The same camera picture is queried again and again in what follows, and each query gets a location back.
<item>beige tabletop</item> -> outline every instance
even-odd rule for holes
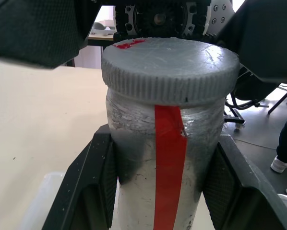
[[[98,69],[0,63],[0,230],[19,226],[44,175],[65,172],[107,122],[106,92]],[[193,229],[213,229],[203,199]]]

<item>jar lid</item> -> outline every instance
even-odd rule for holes
[[[227,96],[239,74],[239,58],[208,43],[140,38],[107,47],[103,81],[135,100],[159,105],[204,104]]]

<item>floor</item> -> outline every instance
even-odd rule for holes
[[[285,93],[276,89],[261,104],[271,108]],[[285,194],[287,169],[278,174],[270,169],[270,164],[276,156],[279,134],[287,121],[287,101],[284,100],[268,116],[270,108],[252,107],[241,111],[246,121],[245,127],[238,130],[233,123],[227,123],[224,131],[234,138],[240,151],[259,167],[276,192]]]

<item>red tape strip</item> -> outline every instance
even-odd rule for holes
[[[153,230],[173,230],[187,138],[179,107],[155,106],[156,191]]]
[[[119,48],[119,49],[128,49],[131,48],[133,45],[138,44],[138,43],[142,43],[145,42],[144,39],[137,39],[137,40],[133,40],[131,43],[125,43],[122,45],[114,45],[115,47]]]

